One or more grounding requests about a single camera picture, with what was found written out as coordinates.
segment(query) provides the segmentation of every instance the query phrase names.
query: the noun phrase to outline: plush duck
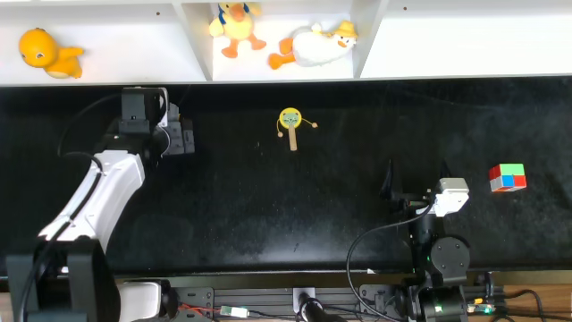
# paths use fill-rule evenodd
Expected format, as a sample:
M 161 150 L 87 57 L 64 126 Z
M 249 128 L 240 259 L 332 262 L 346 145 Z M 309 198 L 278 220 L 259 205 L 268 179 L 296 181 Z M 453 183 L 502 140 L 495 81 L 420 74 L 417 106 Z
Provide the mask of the plush duck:
M 81 77 L 79 55 L 83 49 L 60 47 L 45 30 L 28 30 L 20 39 L 20 54 L 32 67 L 43 68 L 48 75 L 65 79 Z
M 319 23 L 294 31 L 291 38 L 280 42 L 282 55 L 271 54 L 268 63 L 277 70 L 287 63 L 298 63 L 303 67 L 319 66 L 338 60 L 356 45 L 358 34 L 354 24 L 343 21 L 340 27 L 331 33 L 323 33 Z
M 260 15 L 258 4 L 253 3 L 219 3 L 219 14 L 209 27 L 211 36 L 222 34 L 231 40 L 231 45 L 223 49 L 223 55 L 236 58 L 239 55 L 239 43 L 248 39 L 252 49 L 260 50 L 266 47 L 266 42 L 254 35 L 254 22 L 250 14 Z

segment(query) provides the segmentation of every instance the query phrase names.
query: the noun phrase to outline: black table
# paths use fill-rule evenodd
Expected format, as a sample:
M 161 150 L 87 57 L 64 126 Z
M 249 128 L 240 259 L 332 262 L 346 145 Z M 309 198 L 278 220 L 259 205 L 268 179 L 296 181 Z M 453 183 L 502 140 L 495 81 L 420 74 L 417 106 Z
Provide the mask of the black table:
M 171 86 L 197 152 L 165 159 L 125 208 L 107 256 L 117 274 L 341 270 L 352 241 L 390 216 L 388 159 L 407 191 L 432 188 L 445 160 L 470 200 L 445 218 L 471 244 L 471 269 L 572 267 L 569 78 Z M 116 87 L 0 89 L 0 275 L 5 253 L 61 210 L 87 163 L 55 156 L 65 122 Z M 276 136 L 295 106 L 299 151 Z M 78 124 L 89 149 L 118 102 Z M 528 188 L 491 194 L 488 170 L 525 165 Z M 355 267 L 410 271 L 401 227 L 366 239 Z

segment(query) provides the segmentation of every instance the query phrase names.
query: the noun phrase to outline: colorful cube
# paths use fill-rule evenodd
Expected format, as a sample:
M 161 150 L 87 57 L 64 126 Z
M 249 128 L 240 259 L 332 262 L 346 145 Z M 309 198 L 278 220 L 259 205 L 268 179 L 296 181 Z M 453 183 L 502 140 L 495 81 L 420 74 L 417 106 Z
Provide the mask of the colorful cube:
M 492 192 L 526 188 L 525 167 L 521 164 L 497 165 L 489 170 Z

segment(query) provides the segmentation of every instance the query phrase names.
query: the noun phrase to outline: wooden floor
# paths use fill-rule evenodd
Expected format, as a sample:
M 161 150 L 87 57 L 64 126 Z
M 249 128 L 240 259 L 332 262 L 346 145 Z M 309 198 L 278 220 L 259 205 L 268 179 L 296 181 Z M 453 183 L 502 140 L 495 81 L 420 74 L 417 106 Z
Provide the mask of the wooden floor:
M 550 285 L 511 285 L 505 286 L 505 293 L 511 294 L 524 289 L 531 289 L 538 293 L 543 301 L 544 312 L 547 315 L 558 315 L 572 318 L 572 284 L 550 284 Z M 526 311 L 536 311 L 536 301 L 533 295 L 526 294 L 520 298 L 507 301 L 511 309 L 521 309 Z M 13 322 L 12 307 L 10 305 L 10 294 L 0 293 L 0 322 Z M 519 318 L 513 317 L 516 321 L 528 322 L 539 321 L 539 318 Z M 471 317 L 471 322 L 491 321 L 491 317 Z

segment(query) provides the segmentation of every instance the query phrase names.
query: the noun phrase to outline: yellow hat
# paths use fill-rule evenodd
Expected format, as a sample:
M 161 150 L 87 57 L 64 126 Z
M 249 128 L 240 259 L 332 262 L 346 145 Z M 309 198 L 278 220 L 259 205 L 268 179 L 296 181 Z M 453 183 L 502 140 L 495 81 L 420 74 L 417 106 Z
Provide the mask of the yellow hat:
M 354 24 L 351 23 L 351 21 L 342 21 L 340 27 L 333 33 L 342 37 L 358 37 L 358 34 L 354 30 Z

